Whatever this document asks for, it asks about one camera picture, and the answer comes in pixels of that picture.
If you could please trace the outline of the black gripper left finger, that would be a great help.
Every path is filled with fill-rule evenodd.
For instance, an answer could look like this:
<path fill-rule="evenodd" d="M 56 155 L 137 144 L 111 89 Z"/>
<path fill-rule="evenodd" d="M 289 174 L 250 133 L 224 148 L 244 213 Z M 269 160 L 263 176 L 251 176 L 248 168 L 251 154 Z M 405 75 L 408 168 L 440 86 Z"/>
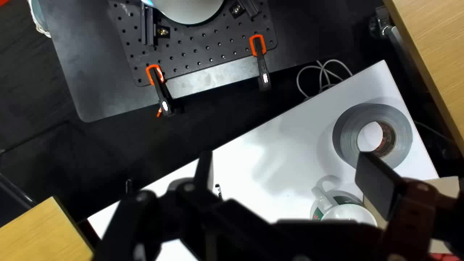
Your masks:
<path fill-rule="evenodd" d="M 212 160 L 212 151 L 205 151 L 201 154 L 193 177 L 193 186 L 196 191 L 205 193 L 211 189 Z"/>

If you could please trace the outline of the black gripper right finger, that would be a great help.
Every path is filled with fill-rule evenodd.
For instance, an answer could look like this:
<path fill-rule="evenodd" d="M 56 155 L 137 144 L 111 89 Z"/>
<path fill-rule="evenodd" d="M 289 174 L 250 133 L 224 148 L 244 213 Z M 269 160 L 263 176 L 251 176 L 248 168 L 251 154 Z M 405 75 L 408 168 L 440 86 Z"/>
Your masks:
<path fill-rule="evenodd" d="M 359 155 L 356 184 L 385 219 L 392 216 L 399 197 L 406 191 L 406 181 L 372 152 Z"/>

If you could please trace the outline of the robot arm white base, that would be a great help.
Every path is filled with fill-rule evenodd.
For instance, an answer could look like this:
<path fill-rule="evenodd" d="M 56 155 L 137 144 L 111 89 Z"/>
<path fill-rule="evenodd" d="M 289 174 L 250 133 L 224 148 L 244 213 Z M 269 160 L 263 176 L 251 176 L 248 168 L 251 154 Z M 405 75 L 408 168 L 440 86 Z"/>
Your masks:
<path fill-rule="evenodd" d="M 199 25 L 214 17 L 225 0 L 153 0 L 166 17 L 182 25 Z"/>

